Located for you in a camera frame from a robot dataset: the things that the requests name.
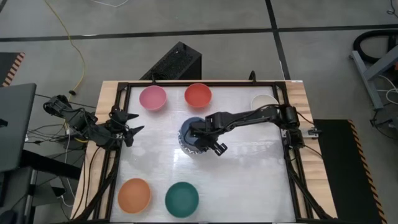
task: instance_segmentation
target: metal stand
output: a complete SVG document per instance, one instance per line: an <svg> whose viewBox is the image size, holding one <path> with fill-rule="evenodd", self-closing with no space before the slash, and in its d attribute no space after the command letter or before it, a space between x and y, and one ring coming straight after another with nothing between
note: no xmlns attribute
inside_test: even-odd
<svg viewBox="0 0 398 224"><path fill-rule="evenodd" d="M29 166L35 170L48 172L75 180L78 180L80 177L79 168L26 150L22 150L20 166Z"/></svg>
<svg viewBox="0 0 398 224"><path fill-rule="evenodd" d="M398 61L398 45L390 50L385 56L380 58L380 60L378 60L370 68L366 68L361 56L359 56L357 51L352 51L351 57L353 58L369 96L371 97L374 109L383 109L384 106L380 99L379 93L376 90L376 86L374 85L374 79L376 79L380 74L385 72Z"/></svg>

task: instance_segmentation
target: concrete floor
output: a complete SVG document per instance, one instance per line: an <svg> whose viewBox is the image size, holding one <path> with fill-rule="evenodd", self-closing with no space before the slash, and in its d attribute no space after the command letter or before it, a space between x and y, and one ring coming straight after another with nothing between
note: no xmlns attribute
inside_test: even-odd
<svg viewBox="0 0 398 224"><path fill-rule="evenodd" d="M49 1L72 35L271 28L263 0L130 0L119 8L89 0ZM107 2L118 4L123 0ZM398 22L397 18L386 14L389 1L271 2L278 27ZM0 38L65 35L43 0L8 0L0 12L0 30ZM370 126L372 105L354 63L348 59L354 39L363 32L366 30L283 32L279 35L290 77L304 81L313 117L352 119L356 124L387 221L397 223L397 141L384 137ZM203 79L247 79L251 70L256 71L258 79L284 79L270 32L76 40L86 60L87 74L73 101L96 106L103 80L139 79L178 41L203 54ZM367 41L365 45L373 55L382 55L386 48L385 39ZM82 64L67 40L0 42L0 52L26 53L12 84L35 82L37 93L42 95L66 95L81 75ZM42 111L45 101L45 98L35 98L30 128L61 122ZM398 138L396 133L388 133ZM44 155L63 151L54 143L27 148ZM35 223L65 220L59 206L40 207L37 213Z"/></svg>

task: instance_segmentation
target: black mat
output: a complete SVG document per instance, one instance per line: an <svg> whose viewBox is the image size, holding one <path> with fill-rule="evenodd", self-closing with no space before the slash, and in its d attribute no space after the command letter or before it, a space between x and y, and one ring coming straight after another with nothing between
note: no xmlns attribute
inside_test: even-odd
<svg viewBox="0 0 398 224"><path fill-rule="evenodd" d="M0 86L9 86L21 65L25 53L0 52Z"/></svg>
<svg viewBox="0 0 398 224"><path fill-rule="evenodd" d="M355 126L349 120L314 120L338 218L385 224Z"/></svg>

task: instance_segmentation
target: orange bowl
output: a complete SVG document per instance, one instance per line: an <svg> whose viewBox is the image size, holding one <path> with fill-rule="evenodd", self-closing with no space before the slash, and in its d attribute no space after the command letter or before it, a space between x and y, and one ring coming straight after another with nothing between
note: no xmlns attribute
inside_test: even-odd
<svg viewBox="0 0 398 224"><path fill-rule="evenodd" d="M120 188L118 202L123 211L140 213L148 206L150 197L148 183L140 178L133 178L126 181Z"/></svg>
<svg viewBox="0 0 398 224"><path fill-rule="evenodd" d="M185 90L185 101L194 108L203 108L210 103L211 90L202 83L190 85Z"/></svg>

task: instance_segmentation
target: pink bowl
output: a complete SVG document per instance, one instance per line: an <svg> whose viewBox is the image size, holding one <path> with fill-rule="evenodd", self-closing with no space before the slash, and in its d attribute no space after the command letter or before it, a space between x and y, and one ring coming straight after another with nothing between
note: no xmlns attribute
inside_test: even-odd
<svg viewBox="0 0 398 224"><path fill-rule="evenodd" d="M139 95L139 102L147 110L159 110L166 103L166 92L157 85L148 86Z"/></svg>

